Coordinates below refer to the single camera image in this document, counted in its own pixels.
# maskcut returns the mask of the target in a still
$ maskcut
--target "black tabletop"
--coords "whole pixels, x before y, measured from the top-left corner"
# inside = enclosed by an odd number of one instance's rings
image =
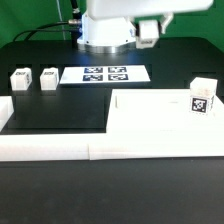
[[[13,97],[15,113],[1,134],[104,132],[113,88],[183,89],[197,76],[217,78],[223,101],[223,62],[200,38],[118,55],[78,52],[69,41],[10,43],[0,50],[0,95]],[[99,65],[145,65],[152,82],[40,90],[44,68],[57,67],[61,76],[66,66]],[[9,77],[21,67],[32,69],[32,86],[12,92]],[[223,158],[0,163],[0,223],[221,224],[223,186]]]

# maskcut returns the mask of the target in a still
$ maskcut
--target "small white block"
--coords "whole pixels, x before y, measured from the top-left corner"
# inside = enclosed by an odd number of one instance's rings
[[[0,97],[0,131],[5,126],[11,115],[13,114],[13,104],[11,96]]]
[[[190,84],[190,112],[208,115],[213,108],[216,79],[195,78]]]
[[[46,68],[40,76],[41,90],[56,90],[59,82],[58,69]]]
[[[32,72],[30,68],[16,69],[10,77],[12,90],[27,90],[32,82]]]

